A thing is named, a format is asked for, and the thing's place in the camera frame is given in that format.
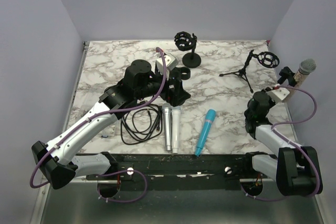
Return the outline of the clip round-base stand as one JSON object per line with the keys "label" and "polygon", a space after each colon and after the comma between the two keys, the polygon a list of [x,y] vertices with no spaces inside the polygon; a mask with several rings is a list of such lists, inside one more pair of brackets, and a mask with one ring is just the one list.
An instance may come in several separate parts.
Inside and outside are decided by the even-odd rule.
{"label": "clip round-base stand", "polygon": [[175,67],[170,72],[172,79],[188,80],[191,77],[191,70],[188,67]]}
{"label": "clip round-base stand", "polygon": [[295,79],[295,73],[289,67],[284,67],[281,69],[277,83],[283,84],[286,80],[292,87],[295,87],[298,83]]}

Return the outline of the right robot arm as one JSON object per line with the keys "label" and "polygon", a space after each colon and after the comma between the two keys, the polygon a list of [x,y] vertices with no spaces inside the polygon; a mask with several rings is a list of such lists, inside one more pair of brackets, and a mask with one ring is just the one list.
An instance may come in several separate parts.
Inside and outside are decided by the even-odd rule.
{"label": "right robot arm", "polygon": [[254,154],[241,165],[242,173],[249,178],[262,173],[276,182],[284,196],[312,197],[323,190],[317,151],[302,146],[278,132],[267,114],[290,94],[291,86],[276,85],[255,92],[244,112],[246,132],[263,143],[274,154]]}

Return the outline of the white microphone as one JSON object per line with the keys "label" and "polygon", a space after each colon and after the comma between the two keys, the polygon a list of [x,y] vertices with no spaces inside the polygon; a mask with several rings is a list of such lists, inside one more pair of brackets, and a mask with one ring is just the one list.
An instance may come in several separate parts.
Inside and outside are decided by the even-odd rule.
{"label": "white microphone", "polygon": [[177,154],[178,141],[180,136],[180,119],[181,119],[181,107],[175,106],[172,108],[172,153]]}

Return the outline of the glitter microphone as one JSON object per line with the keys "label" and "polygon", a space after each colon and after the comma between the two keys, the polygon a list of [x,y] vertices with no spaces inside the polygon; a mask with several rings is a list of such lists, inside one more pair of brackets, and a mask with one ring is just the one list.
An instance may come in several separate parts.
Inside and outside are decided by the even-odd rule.
{"label": "glitter microphone", "polygon": [[316,62],[311,58],[302,61],[296,73],[289,72],[288,86],[299,88],[308,75],[315,71],[316,67]]}

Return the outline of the teal microphone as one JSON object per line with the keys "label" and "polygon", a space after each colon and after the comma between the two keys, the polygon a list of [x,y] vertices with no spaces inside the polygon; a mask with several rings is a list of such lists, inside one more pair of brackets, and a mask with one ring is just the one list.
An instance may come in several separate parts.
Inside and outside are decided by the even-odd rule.
{"label": "teal microphone", "polygon": [[207,111],[205,115],[205,120],[203,124],[203,128],[201,130],[201,133],[199,135],[199,139],[197,141],[196,149],[195,149],[195,156],[200,156],[202,153],[202,150],[205,146],[209,131],[211,129],[211,126],[215,120],[216,111],[213,109],[210,109]]}

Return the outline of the silver microphone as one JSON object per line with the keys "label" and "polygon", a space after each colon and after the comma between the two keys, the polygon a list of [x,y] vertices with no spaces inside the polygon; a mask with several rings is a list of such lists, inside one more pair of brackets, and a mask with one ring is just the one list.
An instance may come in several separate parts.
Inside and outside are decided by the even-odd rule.
{"label": "silver microphone", "polygon": [[170,152],[172,150],[172,120],[171,120],[171,106],[169,103],[162,105],[163,126],[165,136],[166,150]]}

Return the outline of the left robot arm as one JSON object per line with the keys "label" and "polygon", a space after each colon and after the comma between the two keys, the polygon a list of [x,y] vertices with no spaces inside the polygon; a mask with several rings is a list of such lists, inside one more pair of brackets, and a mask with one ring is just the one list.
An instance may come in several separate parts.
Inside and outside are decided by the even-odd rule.
{"label": "left robot arm", "polygon": [[171,106],[182,105],[191,97],[182,85],[190,76],[187,67],[164,71],[152,69],[145,60],[133,61],[123,79],[106,88],[99,101],[77,123],[48,143],[38,141],[32,146],[34,160],[52,188],[60,189],[80,176],[101,175],[112,179],[117,170],[108,153],[79,156],[80,149],[134,109],[140,100],[161,97]]}

